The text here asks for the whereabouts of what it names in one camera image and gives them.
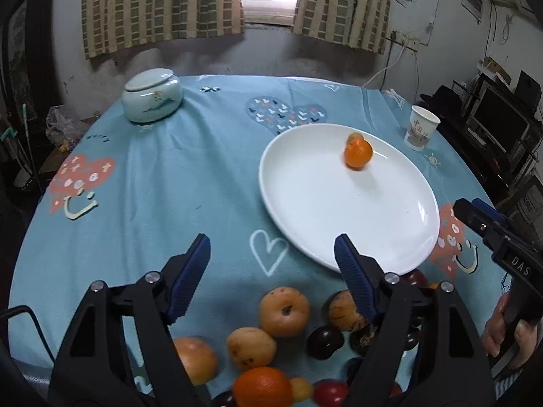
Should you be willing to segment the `person's right hand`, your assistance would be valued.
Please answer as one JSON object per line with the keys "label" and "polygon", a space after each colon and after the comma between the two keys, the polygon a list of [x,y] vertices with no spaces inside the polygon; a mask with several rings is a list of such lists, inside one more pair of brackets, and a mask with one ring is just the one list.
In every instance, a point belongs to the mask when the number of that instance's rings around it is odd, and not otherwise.
{"label": "person's right hand", "polygon": [[[506,334],[506,325],[503,314],[509,303],[509,299],[509,292],[505,292],[501,295],[492,316],[485,324],[481,342],[487,355],[496,357],[501,351],[501,346]],[[531,358],[531,355],[534,354],[540,341],[539,328],[541,326],[542,324],[535,326],[526,321],[520,321],[517,324],[514,338],[518,344],[519,351],[510,362],[509,368],[519,369],[526,364],[529,358]]]}

